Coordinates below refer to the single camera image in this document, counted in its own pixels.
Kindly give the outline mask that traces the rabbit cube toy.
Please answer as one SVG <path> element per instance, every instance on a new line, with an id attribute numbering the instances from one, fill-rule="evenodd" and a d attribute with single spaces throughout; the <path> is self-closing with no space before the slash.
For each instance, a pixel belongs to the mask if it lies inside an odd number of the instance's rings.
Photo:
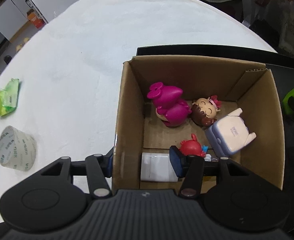
<path id="1" fill-rule="evenodd" d="M 241 114 L 242 109 L 237 108 L 206 129 L 205 135 L 218 158 L 236 154 L 257 137 L 249 132 Z"/>

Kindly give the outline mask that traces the clear tape roll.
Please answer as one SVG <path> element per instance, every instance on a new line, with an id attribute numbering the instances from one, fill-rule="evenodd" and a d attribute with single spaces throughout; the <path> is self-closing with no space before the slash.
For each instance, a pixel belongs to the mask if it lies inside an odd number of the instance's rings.
<path id="1" fill-rule="evenodd" d="M 7 126 L 0 136 L 0 165 L 24 171 L 33 167 L 36 160 L 36 141 L 13 126 Z"/>

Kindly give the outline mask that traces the black tray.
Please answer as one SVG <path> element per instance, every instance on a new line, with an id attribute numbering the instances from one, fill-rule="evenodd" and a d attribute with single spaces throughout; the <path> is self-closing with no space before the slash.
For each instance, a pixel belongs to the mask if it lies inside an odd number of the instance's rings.
<path id="1" fill-rule="evenodd" d="M 285 131 L 285 174 L 284 191 L 289 195 L 291 211 L 285 224 L 287 232 L 294 232 L 294 97 L 289 92 L 294 89 L 294 58 L 269 51 L 235 46 L 208 44 L 179 44 L 140 47 L 136 54 L 142 55 L 199 55 L 224 57 L 228 59 L 251 60 L 265 63 L 271 68 L 282 106 L 289 98 L 288 106 L 293 113 L 283 110 Z"/>

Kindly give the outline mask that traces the white table cloth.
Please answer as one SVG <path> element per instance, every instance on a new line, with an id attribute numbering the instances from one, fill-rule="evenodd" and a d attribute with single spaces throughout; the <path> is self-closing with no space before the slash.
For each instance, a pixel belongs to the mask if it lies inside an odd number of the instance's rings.
<path id="1" fill-rule="evenodd" d="M 83 160 L 114 143 L 122 64 L 139 47 L 219 44 L 271 51 L 243 24 L 199 0 L 79 0 L 38 31 L 0 76 L 20 81 L 17 109 L 0 118 L 33 136 L 26 172 L 0 165 L 0 197 L 61 156 Z"/>

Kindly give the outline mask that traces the orange cardboard box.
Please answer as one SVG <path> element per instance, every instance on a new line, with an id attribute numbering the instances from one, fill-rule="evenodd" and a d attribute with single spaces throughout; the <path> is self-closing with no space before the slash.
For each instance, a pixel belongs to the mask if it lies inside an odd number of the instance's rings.
<path id="1" fill-rule="evenodd" d="M 38 14 L 33 10 L 30 9 L 27 12 L 27 19 L 28 21 L 30 21 L 37 29 L 41 29 L 42 27 L 44 27 L 45 22 L 44 20 L 38 16 Z"/>

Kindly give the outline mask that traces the green wet wipes pack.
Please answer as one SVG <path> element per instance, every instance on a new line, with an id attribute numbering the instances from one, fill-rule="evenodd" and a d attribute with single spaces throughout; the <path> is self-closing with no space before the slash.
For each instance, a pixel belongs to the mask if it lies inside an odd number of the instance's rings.
<path id="1" fill-rule="evenodd" d="M 0 89 L 0 117 L 17 109 L 19 86 L 19 79 L 11 79 L 4 89 Z"/>

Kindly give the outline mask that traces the magenta pig toy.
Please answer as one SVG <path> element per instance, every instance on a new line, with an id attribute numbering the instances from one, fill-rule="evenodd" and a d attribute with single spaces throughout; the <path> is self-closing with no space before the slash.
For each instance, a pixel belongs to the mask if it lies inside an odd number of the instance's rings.
<path id="1" fill-rule="evenodd" d="M 191 114 L 191 108 L 182 98 L 183 90 L 176 86 L 167 86 L 162 82 L 150 85 L 147 98 L 152 101 L 158 116 L 167 127 L 183 124 Z"/>

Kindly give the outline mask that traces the brown cardboard box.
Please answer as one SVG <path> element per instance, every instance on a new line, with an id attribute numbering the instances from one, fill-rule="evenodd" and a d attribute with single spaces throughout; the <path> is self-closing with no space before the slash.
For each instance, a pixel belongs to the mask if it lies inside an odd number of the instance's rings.
<path id="1" fill-rule="evenodd" d="M 272 72 L 219 57 L 135 56 L 123 64 L 112 189 L 175 189 L 141 178 L 145 152 L 207 146 L 282 188 L 285 135 Z"/>

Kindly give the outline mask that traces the white power adapter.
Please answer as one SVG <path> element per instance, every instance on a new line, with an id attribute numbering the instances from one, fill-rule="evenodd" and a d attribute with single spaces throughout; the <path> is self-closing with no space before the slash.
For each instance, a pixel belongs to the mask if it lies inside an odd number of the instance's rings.
<path id="1" fill-rule="evenodd" d="M 141 157 L 141 181 L 178 182 L 168 153 L 143 152 Z"/>

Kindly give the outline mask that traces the yellow beer mug toy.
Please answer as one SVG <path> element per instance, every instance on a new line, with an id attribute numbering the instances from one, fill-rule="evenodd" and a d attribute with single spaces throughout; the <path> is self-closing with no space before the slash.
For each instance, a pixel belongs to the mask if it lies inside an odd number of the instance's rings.
<path id="1" fill-rule="evenodd" d="M 212 157 L 210 154 L 206 154 L 204 161 L 218 162 L 219 159 L 217 157 Z"/>

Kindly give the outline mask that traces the red crab toy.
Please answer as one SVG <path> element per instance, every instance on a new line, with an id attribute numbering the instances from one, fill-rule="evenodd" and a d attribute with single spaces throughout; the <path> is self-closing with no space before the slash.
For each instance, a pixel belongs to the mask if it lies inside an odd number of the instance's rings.
<path id="1" fill-rule="evenodd" d="M 195 134 L 191 134 L 190 140 L 182 140 L 180 142 L 180 152 L 185 155 L 195 155 L 199 157 L 206 157 L 208 147 L 203 147 L 197 140 L 197 136 Z"/>

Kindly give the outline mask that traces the brown-haired doll figure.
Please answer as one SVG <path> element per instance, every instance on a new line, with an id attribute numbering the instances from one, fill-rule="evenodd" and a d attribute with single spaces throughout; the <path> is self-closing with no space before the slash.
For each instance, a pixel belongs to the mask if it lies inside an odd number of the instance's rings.
<path id="1" fill-rule="evenodd" d="M 190 117 L 199 126 L 209 127 L 216 122 L 216 115 L 221 107 L 217 95 L 208 98 L 199 98 L 192 103 Z"/>

